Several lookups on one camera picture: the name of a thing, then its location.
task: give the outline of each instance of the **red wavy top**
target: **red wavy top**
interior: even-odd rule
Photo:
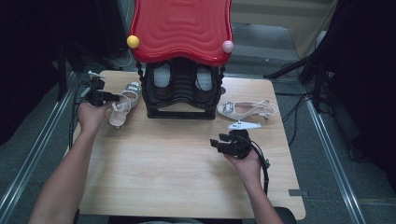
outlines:
[[[222,43],[233,41],[231,0],[136,0],[130,35],[140,44],[132,54],[141,63],[185,57],[219,66],[227,63]]]

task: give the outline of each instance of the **white shoe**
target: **white shoe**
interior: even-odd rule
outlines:
[[[119,102],[113,102],[113,112],[111,112],[110,119],[108,120],[116,129],[119,129],[126,120],[132,108],[137,106],[141,98],[141,88],[139,83],[133,82],[125,87],[120,96]]]
[[[234,120],[242,120],[250,115],[257,114],[266,119],[279,111],[275,104],[270,104],[268,100],[261,102],[226,102],[218,105],[218,113],[224,117]]]

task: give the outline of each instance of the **black stand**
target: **black stand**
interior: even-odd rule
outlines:
[[[314,52],[300,61],[293,63],[271,75],[263,76],[264,78],[277,78],[286,75],[292,70],[304,66],[303,72],[299,75],[299,81],[302,84],[307,84],[314,76],[316,76],[315,87],[313,91],[313,104],[318,113],[320,113],[318,105],[323,78],[326,76],[326,71],[331,71],[334,69],[334,59],[332,57],[336,55],[336,49],[334,49],[332,46],[333,43],[338,42],[338,40],[341,38],[339,30],[342,26],[342,22],[347,17],[348,7],[340,7],[343,2],[344,1],[342,0],[338,2],[336,10],[332,16],[329,30]]]
[[[66,65],[65,59],[69,61],[70,65],[73,68],[73,71],[76,72],[84,72],[85,63],[80,58],[79,54],[87,55],[92,58],[102,66],[104,66],[108,70],[122,70],[122,68],[116,69],[112,64],[108,63],[101,57],[96,54],[90,52],[88,49],[84,48],[78,43],[67,41],[64,42],[58,51],[58,78],[59,78],[59,91],[57,101],[60,101],[67,90],[67,74],[66,74]]]
[[[223,66],[210,67],[212,88],[210,91],[203,91],[195,85],[198,77],[196,76],[197,71],[193,72],[193,69],[199,66],[198,63],[183,57],[176,57],[170,61],[172,61],[171,78],[169,84],[164,88],[156,87],[153,84],[156,63],[147,63],[145,74],[142,70],[142,64],[136,64],[137,73],[142,83],[142,96],[146,103],[148,118],[214,119],[221,96],[221,83],[225,68]],[[162,110],[164,107],[177,103],[191,105],[202,112]]]

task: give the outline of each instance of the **metal rail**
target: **metal rail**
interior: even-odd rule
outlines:
[[[325,149],[327,159],[329,160],[330,166],[332,167],[332,172],[334,174],[335,180],[337,181],[338,188],[340,189],[343,196],[346,209],[350,215],[352,223],[366,223],[359,202],[355,196],[353,188],[349,183],[349,180],[347,179],[347,175],[344,173],[344,168],[338,159],[337,153],[334,149],[334,146],[332,145],[332,139],[328,135],[321,115],[317,113],[312,101],[307,101],[306,103],[312,120],[314,121],[315,127],[317,128],[320,141]]]

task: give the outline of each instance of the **sandal strap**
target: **sandal strap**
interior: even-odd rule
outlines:
[[[270,104],[269,100],[263,100],[263,101],[257,103],[257,105],[269,105],[269,104]]]
[[[115,102],[113,102],[113,104],[112,104],[112,106],[113,106],[113,109],[115,110],[115,111],[118,111],[118,112],[129,112],[130,110],[131,110],[131,104],[132,104],[132,102],[131,102],[131,99],[129,99],[129,97],[128,96],[126,96],[126,95],[124,95],[124,94],[122,94],[122,93],[120,93],[120,94],[118,94],[119,96],[122,96],[122,97],[125,97],[128,101],[129,101],[129,103],[128,102],[126,102],[126,103],[120,103],[120,104],[116,104]]]
[[[142,88],[140,87],[140,84],[137,82],[132,82],[132,83],[128,83],[125,86],[125,90],[126,91],[133,91],[135,93],[140,93],[142,91]]]
[[[279,111],[279,108],[277,107],[277,105],[275,104],[266,104],[266,105],[262,105],[262,108],[264,109],[264,112],[259,113],[259,116],[273,116],[274,114],[276,114]]]

